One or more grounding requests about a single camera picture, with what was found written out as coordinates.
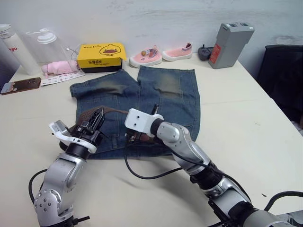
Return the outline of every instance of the yellow box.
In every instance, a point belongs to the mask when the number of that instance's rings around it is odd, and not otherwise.
[[[126,53],[123,44],[83,44],[77,57],[80,68],[98,71],[99,67],[122,67],[121,59],[126,60]]]

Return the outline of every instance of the gray battery pack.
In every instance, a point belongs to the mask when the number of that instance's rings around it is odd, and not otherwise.
[[[254,31],[247,22],[221,24],[208,63],[214,69],[232,67]]]

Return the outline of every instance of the shoe sole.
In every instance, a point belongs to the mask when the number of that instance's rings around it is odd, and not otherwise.
[[[167,54],[165,54],[165,52],[162,53],[162,58],[164,60],[167,61],[176,61],[176,60],[180,60],[180,59],[187,59],[187,58],[191,58],[191,56],[193,55],[193,53],[191,52],[190,54],[187,55],[183,55],[183,56],[179,56],[179,57],[170,57]]]
[[[148,63],[139,63],[137,61],[135,61],[132,57],[129,58],[129,64],[136,67],[136,68],[140,68],[140,66],[151,66],[151,65],[157,65],[160,64],[162,62],[162,59],[159,58],[156,61],[152,61],[152,62],[148,62]]]

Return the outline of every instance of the pink item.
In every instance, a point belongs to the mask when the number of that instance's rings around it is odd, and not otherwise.
[[[175,61],[179,59],[191,58],[192,54],[192,45],[190,43],[187,43],[185,46],[177,48],[175,50],[163,51],[162,58],[167,61]]]
[[[136,56],[129,58],[129,63],[137,68],[139,68],[141,65],[151,66],[160,64],[161,62],[162,56],[157,46],[154,46],[152,49],[141,51]]]
[[[43,65],[41,70],[44,74],[59,75],[76,72],[79,70],[79,67],[76,61],[54,61],[47,65]]]

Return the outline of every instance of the cartoon duck print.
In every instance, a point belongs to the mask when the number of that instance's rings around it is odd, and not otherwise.
[[[100,54],[106,54],[106,56],[113,56],[114,54],[120,52],[121,52],[121,48],[119,46],[115,46],[112,44],[109,44],[100,50]]]

